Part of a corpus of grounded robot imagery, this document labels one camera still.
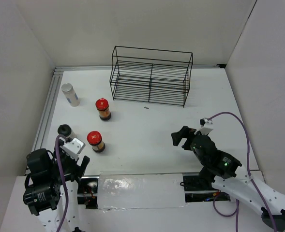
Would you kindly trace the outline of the red lid sauce jar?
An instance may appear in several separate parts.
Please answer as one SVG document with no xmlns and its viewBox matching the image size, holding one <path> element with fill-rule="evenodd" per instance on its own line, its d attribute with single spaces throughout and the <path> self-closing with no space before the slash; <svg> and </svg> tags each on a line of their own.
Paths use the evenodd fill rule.
<svg viewBox="0 0 285 232">
<path fill-rule="evenodd" d="M 95 103 L 95 107 L 99 113 L 99 117 L 101 120 L 107 121 L 111 118 L 111 112 L 109 110 L 109 103 L 107 99 L 98 99 Z"/>
</svg>

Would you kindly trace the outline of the black cap pellet bottle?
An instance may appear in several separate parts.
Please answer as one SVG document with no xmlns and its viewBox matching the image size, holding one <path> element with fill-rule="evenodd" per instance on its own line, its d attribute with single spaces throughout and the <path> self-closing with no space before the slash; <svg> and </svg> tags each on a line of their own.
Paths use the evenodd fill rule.
<svg viewBox="0 0 285 232">
<path fill-rule="evenodd" d="M 72 142 L 76 138 L 76 134 L 73 129 L 67 124 L 61 124 L 57 130 L 59 135 L 63 135 L 66 137 L 66 142 Z"/>
</svg>

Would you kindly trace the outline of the white bottle blue label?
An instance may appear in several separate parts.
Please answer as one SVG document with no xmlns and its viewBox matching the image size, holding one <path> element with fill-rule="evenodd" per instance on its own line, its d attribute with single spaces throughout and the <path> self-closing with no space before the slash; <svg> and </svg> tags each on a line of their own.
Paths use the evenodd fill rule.
<svg viewBox="0 0 285 232">
<path fill-rule="evenodd" d="M 78 98 L 72 84 L 70 83 L 65 83 L 61 86 L 61 90 L 66 97 L 68 103 L 72 107 L 77 107 L 80 104 L 80 99 Z"/>
</svg>

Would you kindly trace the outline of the white taped cover sheet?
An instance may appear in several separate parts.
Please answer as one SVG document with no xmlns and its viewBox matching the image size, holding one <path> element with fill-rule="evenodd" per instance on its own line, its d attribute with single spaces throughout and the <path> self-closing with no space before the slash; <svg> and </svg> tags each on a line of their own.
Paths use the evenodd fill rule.
<svg viewBox="0 0 285 232">
<path fill-rule="evenodd" d="M 185 207 L 182 174 L 132 174 L 102 171 L 99 175 L 99 209 L 161 209 Z"/>
</svg>

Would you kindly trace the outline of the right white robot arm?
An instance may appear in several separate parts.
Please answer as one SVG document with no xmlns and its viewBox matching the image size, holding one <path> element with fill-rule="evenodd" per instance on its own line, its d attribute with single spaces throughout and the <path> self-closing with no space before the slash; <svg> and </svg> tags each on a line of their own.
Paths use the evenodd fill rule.
<svg viewBox="0 0 285 232">
<path fill-rule="evenodd" d="M 242 163 L 232 155 L 219 150 L 208 135 L 183 126 L 171 133 L 172 143 L 192 151 L 203 168 L 198 176 L 184 187 L 192 189 L 216 189 L 248 205 L 261 216 L 262 221 L 277 231 L 285 230 L 285 195 L 269 187 L 265 182 L 248 174 Z"/>
</svg>

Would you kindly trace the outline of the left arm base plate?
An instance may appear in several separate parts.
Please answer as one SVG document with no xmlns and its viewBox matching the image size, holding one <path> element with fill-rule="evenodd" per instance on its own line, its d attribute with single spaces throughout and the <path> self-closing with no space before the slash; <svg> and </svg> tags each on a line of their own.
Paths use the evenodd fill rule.
<svg viewBox="0 0 285 232">
<path fill-rule="evenodd" d="M 83 176 L 78 184 L 77 203 L 86 209 L 98 209 L 99 176 Z"/>
</svg>

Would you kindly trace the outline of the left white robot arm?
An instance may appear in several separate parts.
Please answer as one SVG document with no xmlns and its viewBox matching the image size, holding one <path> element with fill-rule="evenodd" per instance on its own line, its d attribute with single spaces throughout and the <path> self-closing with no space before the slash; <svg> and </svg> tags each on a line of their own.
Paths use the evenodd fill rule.
<svg viewBox="0 0 285 232">
<path fill-rule="evenodd" d="M 84 156 L 78 165 L 60 151 L 60 161 L 62 173 L 55 153 L 41 148 L 27 155 L 30 173 L 24 182 L 23 202 L 45 231 L 81 232 L 76 195 L 83 187 L 81 177 L 90 159 Z"/>
</svg>

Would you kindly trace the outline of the red lid chili jar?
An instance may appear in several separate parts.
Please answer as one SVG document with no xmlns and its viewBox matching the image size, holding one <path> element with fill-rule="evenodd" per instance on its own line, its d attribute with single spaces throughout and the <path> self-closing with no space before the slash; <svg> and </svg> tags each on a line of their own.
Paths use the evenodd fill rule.
<svg viewBox="0 0 285 232">
<path fill-rule="evenodd" d="M 87 135 L 87 141 L 91 145 L 92 149 L 96 153 L 101 153 L 105 149 L 105 143 L 102 136 L 98 131 L 91 131 Z"/>
</svg>

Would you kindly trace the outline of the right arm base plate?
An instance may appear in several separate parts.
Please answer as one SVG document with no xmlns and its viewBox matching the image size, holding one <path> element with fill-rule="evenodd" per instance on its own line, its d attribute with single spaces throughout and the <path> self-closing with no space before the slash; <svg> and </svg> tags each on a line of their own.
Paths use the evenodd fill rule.
<svg viewBox="0 0 285 232">
<path fill-rule="evenodd" d="M 230 201 L 228 194 L 214 189 L 211 184 L 214 182 L 215 175 L 202 173 L 185 173 L 180 186 L 184 189 L 185 202 L 212 202 Z"/>
</svg>

